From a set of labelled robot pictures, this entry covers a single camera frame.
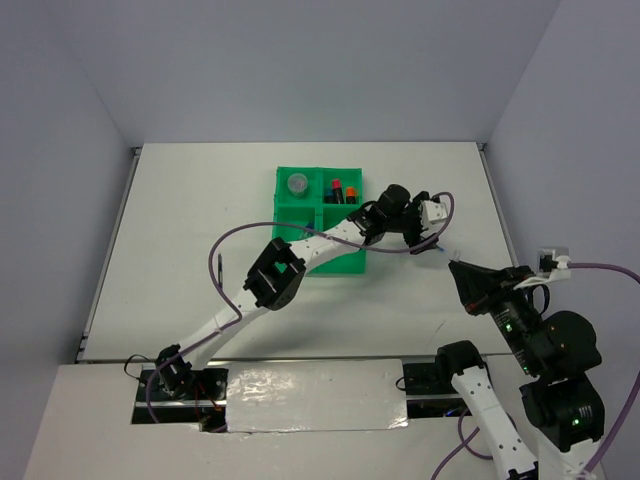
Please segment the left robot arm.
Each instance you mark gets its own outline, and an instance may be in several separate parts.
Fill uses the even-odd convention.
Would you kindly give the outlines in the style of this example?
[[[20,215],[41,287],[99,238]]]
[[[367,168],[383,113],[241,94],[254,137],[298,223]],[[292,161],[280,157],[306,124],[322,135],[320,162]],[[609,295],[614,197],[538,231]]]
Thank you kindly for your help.
[[[149,379],[158,380],[172,398],[189,396],[198,389],[197,373],[221,346],[256,318],[291,303],[310,271],[363,250],[420,254],[436,246],[454,211],[455,201],[448,192],[421,192],[411,197],[404,187],[391,184],[378,200],[364,203],[325,231],[278,222],[278,227],[305,231],[309,236],[293,242],[272,239],[232,297],[224,292],[209,260],[210,278],[224,301],[223,308],[182,341],[161,350]]]

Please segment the blue-capped black highlighter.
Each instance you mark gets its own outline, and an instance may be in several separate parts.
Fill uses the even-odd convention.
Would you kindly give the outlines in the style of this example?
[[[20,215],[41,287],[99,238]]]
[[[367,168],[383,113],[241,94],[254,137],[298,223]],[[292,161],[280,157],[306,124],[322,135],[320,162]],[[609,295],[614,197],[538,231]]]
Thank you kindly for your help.
[[[333,190],[328,188],[324,191],[324,203],[325,204],[334,204],[335,198],[333,194]]]

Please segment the clear round container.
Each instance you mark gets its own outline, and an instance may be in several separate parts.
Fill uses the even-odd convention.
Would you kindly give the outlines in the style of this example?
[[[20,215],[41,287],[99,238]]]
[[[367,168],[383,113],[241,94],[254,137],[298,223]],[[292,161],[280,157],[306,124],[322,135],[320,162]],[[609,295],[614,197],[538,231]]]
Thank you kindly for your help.
[[[300,172],[291,174],[286,181],[288,192],[296,198],[304,197],[309,189],[308,177]]]

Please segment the orange-capped black highlighter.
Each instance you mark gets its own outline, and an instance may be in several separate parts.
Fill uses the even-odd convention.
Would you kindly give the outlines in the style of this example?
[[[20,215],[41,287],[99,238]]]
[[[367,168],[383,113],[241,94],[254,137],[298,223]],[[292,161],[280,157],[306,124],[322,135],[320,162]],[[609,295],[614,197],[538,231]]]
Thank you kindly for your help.
[[[353,186],[348,186],[345,190],[345,203],[346,204],[357,204],[358,203],[358,195],[357,190]]]

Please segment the purple pen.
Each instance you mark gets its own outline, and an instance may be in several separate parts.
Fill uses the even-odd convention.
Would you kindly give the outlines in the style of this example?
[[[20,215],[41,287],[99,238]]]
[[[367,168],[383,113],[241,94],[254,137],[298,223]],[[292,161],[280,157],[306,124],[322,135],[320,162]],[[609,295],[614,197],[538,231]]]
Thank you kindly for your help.
[[[219,285],[219,290],[221,292],[223,292],[223,276],[224,276],[224,272],[223,272],[223,256],[221,253],[217,254],[217,261],[216,261],[216,273],[217,273],[217,280],[218,280],[218,285]]]

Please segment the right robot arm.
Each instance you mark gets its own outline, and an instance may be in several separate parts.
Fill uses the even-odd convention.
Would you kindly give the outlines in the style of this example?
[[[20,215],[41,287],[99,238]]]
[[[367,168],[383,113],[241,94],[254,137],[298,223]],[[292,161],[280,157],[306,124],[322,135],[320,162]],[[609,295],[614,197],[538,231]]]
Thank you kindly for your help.
[[[603,400],[586,373],[601,354],[591,323],[572,311],[548,318],[533,291],[561,276],[526,266],[494,270],[452,260],[448,268],[465,311],[490,316],[522,372],[523,408],[536,430],[538,451],[524,444],[497,398],[488,367],[469,340],[445,345],[436,356],[435,380],[464,400],[484,435],[500,479],[587,479],[604,435]]]

